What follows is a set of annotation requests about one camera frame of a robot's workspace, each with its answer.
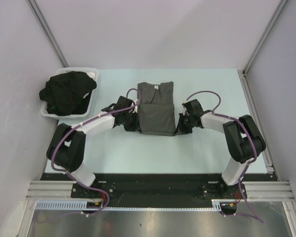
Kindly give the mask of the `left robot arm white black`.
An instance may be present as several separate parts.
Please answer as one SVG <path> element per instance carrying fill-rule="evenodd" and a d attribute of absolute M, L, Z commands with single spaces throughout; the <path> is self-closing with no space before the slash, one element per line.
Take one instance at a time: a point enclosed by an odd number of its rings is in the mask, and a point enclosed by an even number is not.
<path fill-rule="evenodd" d="M 103 108 L 95 117 L 74 125 L 59 124 L 46 152 L 52 168 L 81 183 L 81 190 L 88 197 L 96 196 L 99 191 L 96 176 L 83 162 L 86 138 L 128 124 L 139 104 L 139 99 L 120 96 L 116 103 Z"/>

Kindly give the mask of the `white t shirt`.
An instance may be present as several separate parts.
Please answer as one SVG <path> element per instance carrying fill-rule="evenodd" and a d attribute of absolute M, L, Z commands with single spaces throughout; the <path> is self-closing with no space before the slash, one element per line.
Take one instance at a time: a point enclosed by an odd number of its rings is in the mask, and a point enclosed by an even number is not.
<path fill-rule="evenodd" d="M 97 75 L 96 75 L 96 73 L 93 73 L 93 72 L 87 72 L 86 74 L 87 74 L 91 79 L 93 79 L 93 81 L 95 82 L 96 86 L 95 86 L 92 90 L 90 90 L 88 93 L 86 93 L 86 94 L 84 95 L 83 99 L 85 99 L 87 96 L 91 95 L 92 92 L 93 92 L 93 90 L 96 89 L 96 87 L 97 87 L 97 78 L 96 78 Z"/>

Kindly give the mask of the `black t shirt pile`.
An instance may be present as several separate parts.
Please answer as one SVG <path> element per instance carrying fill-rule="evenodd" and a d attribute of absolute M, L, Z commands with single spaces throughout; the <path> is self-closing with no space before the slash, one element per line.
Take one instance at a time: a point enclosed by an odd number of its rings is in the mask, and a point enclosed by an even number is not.
<path fill-rule="evenodd" d="M 85 72 L 71 71 L 52 76 L 45 88 L 39 92 L 39 98 L 51 108 L 48 112 L 59 116 L 81 113 L 85 106 L 84 95 L 96 86 Z"/>

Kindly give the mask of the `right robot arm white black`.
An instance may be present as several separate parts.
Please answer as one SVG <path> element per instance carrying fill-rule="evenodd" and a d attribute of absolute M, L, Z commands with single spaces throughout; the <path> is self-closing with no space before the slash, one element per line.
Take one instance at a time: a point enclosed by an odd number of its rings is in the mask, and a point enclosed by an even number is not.
<path fill-rule="evenodd" d="M 266 143 L 250 115 L 238 118 L 204 110 L 198 100 L 182 104 L 175 134 L 191 134 L 194 128 L 211 129 L 224 134 L 230 160 L 218 181 L 218 193 L 229 198 L 241 183 L 249 166 L 265 151 Z"/>

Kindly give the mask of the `dark grey t shirt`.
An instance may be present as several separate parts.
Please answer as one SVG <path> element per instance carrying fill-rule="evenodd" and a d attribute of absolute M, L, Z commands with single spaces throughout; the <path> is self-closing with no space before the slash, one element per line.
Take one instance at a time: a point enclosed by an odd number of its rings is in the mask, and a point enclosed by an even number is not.
<path fill-rule="evenodd" d="M 173 136 L 175 106 L 173 101 L 174 83 L 138 84 L 141 103 L 138 110 L 140 133 L 145 135 Z"/>

